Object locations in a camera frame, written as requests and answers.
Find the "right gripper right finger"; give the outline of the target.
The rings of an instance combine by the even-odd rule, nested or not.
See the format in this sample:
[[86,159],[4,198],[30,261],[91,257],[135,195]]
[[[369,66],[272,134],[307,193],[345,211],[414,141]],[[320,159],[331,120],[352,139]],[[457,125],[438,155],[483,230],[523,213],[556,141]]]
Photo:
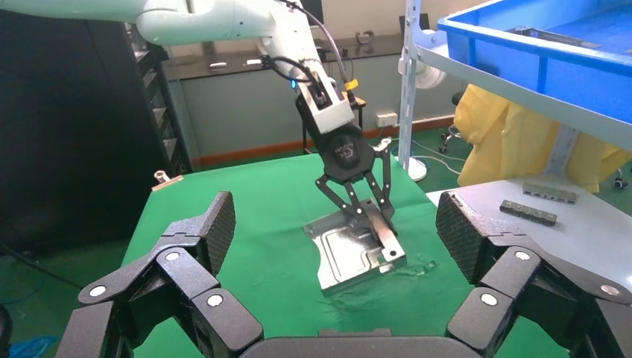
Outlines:
[[441,194],[437,234],[472,285],[446,335],[494,356],[520,317],[571,357],[631,355],[631,292],[541,248],[513,222],[478,214],[458,193]]

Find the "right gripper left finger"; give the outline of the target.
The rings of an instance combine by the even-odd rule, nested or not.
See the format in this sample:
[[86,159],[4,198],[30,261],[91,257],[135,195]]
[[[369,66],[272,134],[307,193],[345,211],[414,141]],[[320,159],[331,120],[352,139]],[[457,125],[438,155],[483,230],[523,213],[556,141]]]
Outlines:
[[260,342],[261,323],[218,280],[235,227],[228,191],[172,222],[147,254],[80,291],[57,356],[131,357],[169,319],[205,357],[238,357]]

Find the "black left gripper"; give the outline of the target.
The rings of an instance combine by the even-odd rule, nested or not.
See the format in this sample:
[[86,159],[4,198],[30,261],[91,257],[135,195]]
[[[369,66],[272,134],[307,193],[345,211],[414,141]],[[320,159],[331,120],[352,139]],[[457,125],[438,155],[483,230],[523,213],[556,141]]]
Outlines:
[[[317,128],[312,128],[311,137],[323,161],[325,174],[315,181],[316,187],[340,210],[350,214],[360,227],[369,229],[369,217],[353,188],[353,183],[365,176],[382,218],[397,236],[397,230],[392,222],[395,209],[390,199],[392,185],[389,149],[375,151],[360,127],[353,123],[346,123],[325,134]],[[372,172],[375,158],[382,161],[382,186],[378,185]],[[342,185],[350,201],[345,201],[328,186],[329,179]]]

